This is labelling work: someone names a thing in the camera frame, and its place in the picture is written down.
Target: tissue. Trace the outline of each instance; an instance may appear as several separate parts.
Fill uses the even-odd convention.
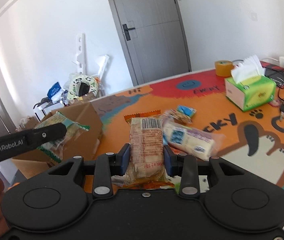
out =
[[[231,70],[231,75],[236,84],[241,83],[242,81],[255,77],[255,76],[264,76],[265,68],[262,67],[260,60],[257,55],[246,58],[242,63],[239,63],[238,66],[235,66]]]

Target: barcode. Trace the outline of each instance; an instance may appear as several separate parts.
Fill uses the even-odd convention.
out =
[[[141,120],[141,129],[162,129],[162,121],[155,118],[143,118]]]

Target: orange table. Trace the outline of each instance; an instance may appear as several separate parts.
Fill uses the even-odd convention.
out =
[[[279,121],[279,108],[266,104],[242,112],[226,99],[224,79],[214,70],[143,85],[92,104],[104,124],[97,155],[118,152],[129,142],[125,115],[159,109],[164,112],[185,105],[197,110],[192,126],[226,135],[219,156],[284,188],[284,120]],[[253,141],[247,140],[246,133]],[[85,189],[91,188],[92,179],[87,179]]]

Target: door handle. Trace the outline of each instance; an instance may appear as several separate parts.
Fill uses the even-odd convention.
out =
[[[135,28],[128,28],[127,24],[123,24],[124,35],[127,41],[131,40],[129,31],[135,30]]]

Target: green tissue box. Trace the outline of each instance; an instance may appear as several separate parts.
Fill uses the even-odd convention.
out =
[[[248,111],[274,99],[276,83],[256,76],[236,84],[232,77],[225,79],[226,97],[242,111]]]

